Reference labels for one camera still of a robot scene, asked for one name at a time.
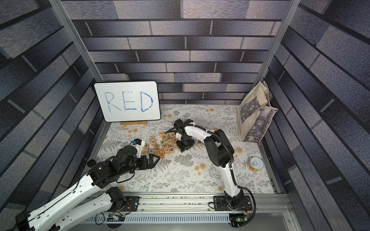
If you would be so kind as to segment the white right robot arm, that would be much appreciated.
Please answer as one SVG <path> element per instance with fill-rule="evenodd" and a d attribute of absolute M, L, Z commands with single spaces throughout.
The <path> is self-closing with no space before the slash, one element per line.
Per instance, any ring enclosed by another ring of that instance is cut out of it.
<path fill-rule="evenodd" d="M 226 206 L 231 210 L 245 206 L 243 203 L 244 192 L 247 192 L 252 202 L 249 208 L 256 209 L 256 202 L 252 192 L 246 187 L 239 186 L 237 183 L 234 174 L 234 149 L 222 130 L 208 130 L 196 125 L 193 120 L 182 121 L 178 119 L 175 121 L 173 128 L 165 133 L 175 133 L 178 139 L 176 144 L 181 152 L 190 149 L 194 145 L 195 140 L 204 143 L 209 160 L 220 171 L 221 179 L 224 183 Z"/>

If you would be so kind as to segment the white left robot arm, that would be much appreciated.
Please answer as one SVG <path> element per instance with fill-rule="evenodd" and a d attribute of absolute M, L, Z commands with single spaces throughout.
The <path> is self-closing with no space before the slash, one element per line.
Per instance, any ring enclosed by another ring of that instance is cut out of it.
<path fill-rule="evenodd" d="M 128 203 L 119 187 L 111 187 L 96 199 L 80 203 L 109 184 L 119 183 L 119 177 L 124 174 L 134 175 L 136 171 L 154 168 L 160 157 L 142 155 L 144 146 L 143 140 L 135 139 L 105 161 L 89 160 L 90 169 L 76 184 L 44 206 L 32 212 L 20 212 L 15 217 L 15 228 L 19 231 L 66 231 L 94 214 L 121 211 Z"/>

